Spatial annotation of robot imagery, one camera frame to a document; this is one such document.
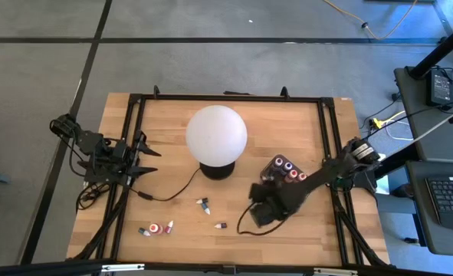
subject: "wooden tabletop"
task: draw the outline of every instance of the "wooden tabletop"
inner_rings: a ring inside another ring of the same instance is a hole
[[[129,94],[109,94],[99,129],[104,136],[120,137],[128,96]],[[345,144],[359,136],[356,114],[351,99],[334,100],[341,140]],[[134,189],[166,198],[186,184],[199,164],[185,144],[185,129],[197,110],[212,104],[232,108],[240,114],[247,126],[247,146],[236,162],[235,171],[221,181],[207,179],[198,172],[190,186],[169,202],[146,201],[131,193],[126,207],[118,260],[238,265],[341,265],[330,191],[324,186],[314,190],[299,212],[277,231],[261,237],[236,233],[238,218],[249,203],[250,185],[258,182],[259,172],[274,155],[285,155],[308,174],[320,168],[323,143],[317,105],[314,103],[147,100],[142,130],[148,137],[150,148],[161,153],[162,157],[140,157],[141,166],[154,166],[159,170],[141,176]],[[334,153],[327,110],[326,118]],[[374,198],[362,189],[353,189],[352,196],[358,229],[378,256],[388,262]],[[209,198],[211,215],[206,215],[201,206],[195,203],[203,197]],[[107,195],[104,195],[89,209],[78,212],[67,251],[68,257],[79,253],[97,231],[106,202]],[[150,223],[159,223],[165,227],[171,220],[175,224],[169,235],[144,237],[138,233],[138,228],[148,228]],[[219,222],[226,222],[228,227],[214,228]],[[250,215],[246,215],[241,230],[264,232],[276,224],[274,222],[259,229]],[[110,252],[112,237],[113,229],[107,239],[106,256]],[[346,243],[353,262],[347,230]]]

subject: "white globe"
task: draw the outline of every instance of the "white globe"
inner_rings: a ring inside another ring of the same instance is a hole
[[[247,127],[229,107],[204,107],[189,121],[185,138],[190,153],[202,164],[221,167],[233,163],[247,145]]]

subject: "floor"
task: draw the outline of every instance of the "floor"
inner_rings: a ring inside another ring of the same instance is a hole
[[[386,33],[409,4],[334,1]],[[0,37],[93,37],[104,0],[0,0]],[[453,27],[452,0],[439,0]],[[418,4],[392,38],[446,35],[435,7]],[[319,1],[114,0],[103,37],[306,37],[367,38],[360,23]],[[415,65],[432,51],[407,44],[101,44],[78,120],[97,130],[110,92],[220,94],[224,90],[294,96],[352,97],[359,124],[391,103],[397,92],[392,71]],[[57,139],[49,120],[66,113],[85,65],[89,44],[0,44],[0,265],[17,262],[28,223],[54,155]],[[441,64],[453,67],[453,53]],[[402,105],[396,103],[379,117]],[[409,135],[403,127],[394,130]],[[371,138],[390,154],[406,141],[384,132]],[[44,225],[34,261],[65,257],[81,179],[67,160]],[[399,268],[453,273],[453,257],[399,240],[415,236],[409,215],[381,214],[391,262]],[[149,272],[165,275],[166,272]]]

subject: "desk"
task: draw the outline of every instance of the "desk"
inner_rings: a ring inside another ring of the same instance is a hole
[[[411,161],[407,162],[406,168],[415,192],[417,213],[429,251],[435,254],[453,255],[453,230],[439,225],[425,184],[427,177],[453,176],[453,164]]]
[[[397,68],[394,73],[406,113],[410,114],[429,108],[429,106],[425,105],[425,80],[414,80],[404,68]],[[413,137],[421,136],[449,116],[451,115],[436,109],[410,117],[409,124]],[[398,169],[405,164],[406,160],[453,163],[453,124],[446,122],[416,143],[389,156],[383,161],[382,168],[376,170],[376,178]]]
[[[129,94],[109,94],[99,132],[119,138]],[[238,265],[329,265],[340,266],[340,254],[330,191],[319,187],[300,211],[277,231],[263,236],[237,235],[236,223],[248,205],[250,184],[277,153],[284,154],[304,172],[320,168],[323,144],[317,105],[313,103],[268,103],[204,100],[147,100],[142,129],[150,148],[162,157],[141,156],[142,166],[155,166],[157,172],[138,178],[135,189],[167,197],[181,189],[198,168],[185,144],[189,119],[199,109],[221,104],[237,111],[245,121],[248,143],[237,160],[233,174],[222,181],[211,181],[198,173],[190,187],[170,202],[146,201],[131,193],[123,224],[119,261],[151,261],[196,264]],[[353,103],[335,99],[342,143],[359,135]],[[334,149],[331,127],[328,127]],[[378,256],[389,262],[374,198],[365,190],[353,189],[353,205],[358,229]],[[197,199],[209,198],[211,215],[206,215]],[[67,256],[76,255],[99,228],[107,201],[100,197],[89,209],[77,214]],[[171,235],[143,237],[139,227],[150,222],[165,225],[175,222]],[[227,222],[228,228],[214,225]],[[262,232],[249,215],[243,229]],[[109,231],[104,257],[109,256],[113,229]],[[350,260],[353,260],[350,234],[346,231]]]

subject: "keyboard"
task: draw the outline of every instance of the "keyboard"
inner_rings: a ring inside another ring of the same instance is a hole
[[[432,177],[425,181],[439,223],[453,229],[453,177]]]

